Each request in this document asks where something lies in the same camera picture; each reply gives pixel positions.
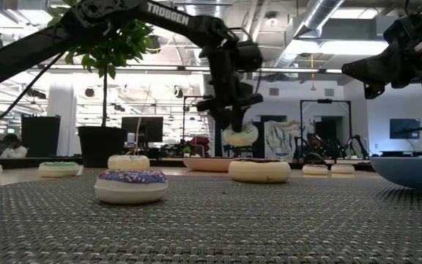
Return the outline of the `green iced donut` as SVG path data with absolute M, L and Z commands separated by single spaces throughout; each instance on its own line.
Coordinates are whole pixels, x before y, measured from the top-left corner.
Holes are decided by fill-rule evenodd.
M 72 161 L 43 162 L 39 165 L 38 171 L 41 177 L 76 176 L 79 172 L 79 165 Z

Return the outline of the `white dark-drizzled donut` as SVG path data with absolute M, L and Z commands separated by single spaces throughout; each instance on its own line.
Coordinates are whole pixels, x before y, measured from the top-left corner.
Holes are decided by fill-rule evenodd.
M 333 174 L 354 174 L 355 168 L 351 164 L 333 164 L 330 168 Z

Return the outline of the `black metal frame rig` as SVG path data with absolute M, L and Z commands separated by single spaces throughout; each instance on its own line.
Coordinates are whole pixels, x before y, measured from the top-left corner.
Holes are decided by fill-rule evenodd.
M 336 147 L 328 144 L 326 141 L 322 140 L 317 133 L 310 133 L 306 138 L 303 138 L 303 132 L 305 130 L 305 126 L 303 125 L 303 104 L 305 102 L 309 103 L 324 103 L 324 104 L 331 104 L 337 103 L 340 106 L 340 103 L 345 103 L 348 106 L 346 112 L 348 113 L 348 120 L 349 120 L 349 138 L 345 145 L 341 146 L 337 144 Z M 300 100 L 300 136 L 295 137 L 295 144 L 299 147 L 299 151 L 297 155 L 295 155 L 295 160 L 299 163 L 310 153 L 314 153 L 313 147 L 311 146 L 311 137 L 315 136 L 318 142 L 321 145 L 329 150 L 330 159 L 333 159 L 335 163 L 337 163 L 338 159 L 342 159 L 346 157 L 346 149 L 352 146 L 351 140 L 353 137 L 352 134 L 352 103 L 350 100 L 332 100 L 332 99 L 317 99 L 317 100 Z

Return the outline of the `blue plate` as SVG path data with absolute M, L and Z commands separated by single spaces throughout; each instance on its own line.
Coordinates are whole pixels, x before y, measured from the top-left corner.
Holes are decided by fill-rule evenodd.
M 422 158 L 371 157 L 370 162 L 384 179 L 422 193 Z

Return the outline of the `person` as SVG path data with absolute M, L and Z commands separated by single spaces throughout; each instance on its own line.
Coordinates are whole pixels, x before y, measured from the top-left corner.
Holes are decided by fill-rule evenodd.
M 28 150 L 21 145 L 20 139 L 13 133 L 8 133 L 4 137 L 8 144 L 7 148 L 0 155 L 0 158 L 25 158 Z

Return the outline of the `pink plate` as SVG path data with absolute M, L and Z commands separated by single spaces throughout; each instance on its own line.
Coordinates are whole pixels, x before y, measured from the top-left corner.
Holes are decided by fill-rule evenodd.
M 232 158 L 183 158 L 184 165 L 195 171 L 228 172 Z

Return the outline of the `black dome object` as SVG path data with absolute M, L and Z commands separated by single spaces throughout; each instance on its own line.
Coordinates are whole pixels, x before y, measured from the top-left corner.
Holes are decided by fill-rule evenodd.
M 325 164 L 324 158 L 317 153 L 307 153 L 303 158 L 303 162 L 305 164 Z

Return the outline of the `chocolate iced donut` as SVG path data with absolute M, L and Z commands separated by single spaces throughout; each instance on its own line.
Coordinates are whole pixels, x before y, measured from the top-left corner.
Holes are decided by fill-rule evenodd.
M 291 173 L 286 161 L 258 158 L 236 158 L 229 164 L 228 174 L 244 183 L 285 183 Z

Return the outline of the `abstract wall artwork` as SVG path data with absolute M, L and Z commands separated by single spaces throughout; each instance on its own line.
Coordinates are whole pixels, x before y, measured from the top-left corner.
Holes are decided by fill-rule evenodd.
M 267 121 L 264 123 L 265 158 L 292 162 L 295 154 L 295 137 L 300 135 L 300 122 Z

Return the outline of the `grey woven placemat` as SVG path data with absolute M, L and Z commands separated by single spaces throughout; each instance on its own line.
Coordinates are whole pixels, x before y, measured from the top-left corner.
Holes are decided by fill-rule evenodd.
M 422 194 L 380 178 L 171 176 L 148 205 L 95 180 L 0 186 L 0 263 L 422 264 Z

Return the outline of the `red chair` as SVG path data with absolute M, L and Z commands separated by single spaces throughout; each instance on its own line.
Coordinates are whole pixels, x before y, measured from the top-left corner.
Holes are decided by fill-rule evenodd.
M 202 158 L 208 158 L 210 156 L 209 139 L 203 136 L 194 136 L 191 141 L 191 152 L 193 155 L 199 155 Z

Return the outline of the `background black robot arms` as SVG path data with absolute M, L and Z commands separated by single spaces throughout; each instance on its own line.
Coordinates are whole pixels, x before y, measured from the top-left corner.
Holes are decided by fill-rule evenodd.
M 326 139 L 324 140 L 328 144 L 336 147 L 337 144 L 340 144 L 341 146 L 345 145 L 342 144 L 338 139 Z M 369 159 L 369 152 L 364 147 L 361 137 L 359 135 L 354 135 L 351 140 L 352 146 L 348 147 L 346 149 L 346 157 L 342 159 L 354 159 L 354 158 L 361 158 L 363 160 Z M 329 150 L 324 148 L 320 142 L 318 142 L 317 138 L 315 136 L 311 137 L 311 146 L 313 147 L 313 150 L 315 153 L 322 156 L 324 159 L 330 159 L 330 153 Z M 297 155 L 299 151 L 299 147 L 296 146 L 295 155 Z

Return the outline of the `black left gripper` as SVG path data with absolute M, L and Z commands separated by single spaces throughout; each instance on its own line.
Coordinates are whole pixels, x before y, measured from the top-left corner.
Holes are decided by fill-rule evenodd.
M 196 104 L 198 111 L 212 111 L 216 126 L 226 129 L 230 125 L 234 132 L 241 132 L 243 119 L 249 106 L 263 101 L 253 87 L 240 81 L 239 73 L 234 65 L 234 50 L 239 39 L 231 39 L 220 46 L 206 46 L 201 55 L 209 62 L 210 85 L 214 89 L 211 98 Z

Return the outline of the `black computer monitor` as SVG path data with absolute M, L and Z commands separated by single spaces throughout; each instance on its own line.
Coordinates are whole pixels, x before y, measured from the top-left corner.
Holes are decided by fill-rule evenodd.
M 123 117 L 122 128 L 137 135 L 140 142 L 163 141 L 162 117 Z

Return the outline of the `cream iced donut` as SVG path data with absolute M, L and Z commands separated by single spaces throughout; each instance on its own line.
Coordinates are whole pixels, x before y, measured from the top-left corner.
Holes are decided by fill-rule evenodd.
M 240 132 L 229 126 L 223 131 L 223 138 L 232 146 L 242 147 L 252 145 L 258 139 L 258 128 L 251 122 L 243 124 Z

